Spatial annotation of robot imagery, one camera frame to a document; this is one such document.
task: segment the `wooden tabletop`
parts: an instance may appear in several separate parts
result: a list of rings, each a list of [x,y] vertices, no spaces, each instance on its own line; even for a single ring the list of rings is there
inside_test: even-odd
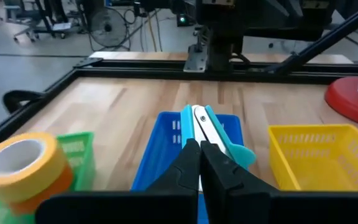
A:
[[[96,52],[114,59],[185,59],[186,54]],[[247,55],[279,62],[286,55]],[[315,63],[351,63],[342,55],[321,55]],[[258,159],[250,171],[276,185],[269,165],[271,124],[351,123],[324,101],[324,85],[78,78],[18,133],[95,133],[95,190],[129,190],[157,115],[187,104],[211,105],[215,113],[241,120],[245,145]]]

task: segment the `tape roll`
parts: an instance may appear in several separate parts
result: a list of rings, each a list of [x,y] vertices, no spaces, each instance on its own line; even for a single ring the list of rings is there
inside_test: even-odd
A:
[[[55,194],[63,193],[70,189],[70,185],[73,183],[74,174],[67,163],[63,172],[60,174],[58,179],[55,180],[49,187],[41,191],[39,194],[29,198],[23,202],[10,203],[9,208],[15,215],[31,214],[34,213],[37,207],[44,200],[50,198]]]
[[[22,202],[39,194],[62,173],[66,156],[47,133],[27,133],[0,143],[0,199]]]

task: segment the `green plastic basket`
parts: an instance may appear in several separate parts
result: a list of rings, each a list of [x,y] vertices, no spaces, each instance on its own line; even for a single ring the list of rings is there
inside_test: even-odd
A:
[[[74,170],[75,179],[70,190],[91,190],[95,173],[93,158],[93,133],[67,134],[57,137],[67,159]],[[0,224],[35,223],[34,215],[14,217],[0,203]]]

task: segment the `yellow tape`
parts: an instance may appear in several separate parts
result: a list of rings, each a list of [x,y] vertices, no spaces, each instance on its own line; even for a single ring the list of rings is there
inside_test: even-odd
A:
[[[0,143],[0,199],[22,202],[51,185],[67,159],[47,133],[21,134]]]

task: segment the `yellow plastic basket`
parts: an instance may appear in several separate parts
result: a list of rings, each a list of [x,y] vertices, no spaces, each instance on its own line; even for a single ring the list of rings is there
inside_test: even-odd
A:
[[[358,190],[358,129],[270,126],[270,165],[281,190]]]

